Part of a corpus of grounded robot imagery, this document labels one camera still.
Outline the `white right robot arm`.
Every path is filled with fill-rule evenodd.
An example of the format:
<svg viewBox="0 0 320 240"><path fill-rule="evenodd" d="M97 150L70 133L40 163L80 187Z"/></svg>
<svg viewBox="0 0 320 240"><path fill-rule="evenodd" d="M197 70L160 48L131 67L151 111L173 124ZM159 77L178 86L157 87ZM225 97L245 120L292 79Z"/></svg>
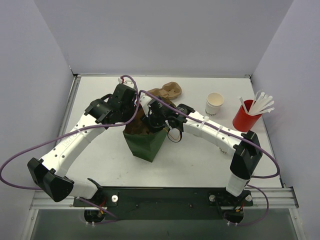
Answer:
<svg viewBox="0 0 320 240"><path fill-rule="evenodd" d="M147 94L140 97L139 104L147 124L153 130L158 131L165 127L177 129L181 134L188 133L202 138L231 156L231 176L226 191L235 197L240 196L263 156L256 147L260 146L256 133L229 129L201 115L190 106L179 104L174 107Z"/></svg>

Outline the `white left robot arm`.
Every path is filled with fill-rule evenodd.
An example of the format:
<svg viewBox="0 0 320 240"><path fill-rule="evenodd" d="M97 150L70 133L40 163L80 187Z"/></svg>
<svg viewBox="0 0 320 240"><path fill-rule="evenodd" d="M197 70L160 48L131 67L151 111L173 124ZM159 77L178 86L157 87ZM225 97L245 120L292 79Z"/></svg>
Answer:
<svg viewBox="0 0 320 240"><path fill-rule="evenodd" d="M132 81L119 83L112 94L92 101L73 127L50 152L32 158L27 167L34 183L53 201L83 197L90 205L101 203L103 194L94 183L71 180L67 172L83 150L109 125L127 122L134 114L137 92Z"/></svg>

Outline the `green paper bag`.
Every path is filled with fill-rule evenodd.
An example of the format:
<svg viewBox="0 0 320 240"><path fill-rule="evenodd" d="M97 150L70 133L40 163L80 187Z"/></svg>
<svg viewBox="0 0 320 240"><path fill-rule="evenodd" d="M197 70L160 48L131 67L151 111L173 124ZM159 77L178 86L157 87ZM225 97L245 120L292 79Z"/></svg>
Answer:
<svg viewBox="0 0 320 240"><path fill-rule="evenodd" d="M133 156L148 162L153 162L165 138L168 136L168 127L152 133L141 121L144 115L140 106L134 119L125 126L123 136Z"/></svg>

